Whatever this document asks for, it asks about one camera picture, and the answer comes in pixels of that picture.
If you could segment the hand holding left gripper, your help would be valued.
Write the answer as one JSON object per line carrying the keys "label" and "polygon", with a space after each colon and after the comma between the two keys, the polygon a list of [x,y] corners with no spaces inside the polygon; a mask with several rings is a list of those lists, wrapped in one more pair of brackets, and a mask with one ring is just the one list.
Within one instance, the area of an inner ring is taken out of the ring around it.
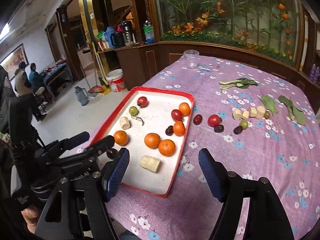
{"label": "hand holding left gripper", "polygon": [[35,233],[37,223],[39,221],[40,212],[39,209],[31,205],[28,208],[21,211],[21,214],[27,224],[27,228],[31,233]]}

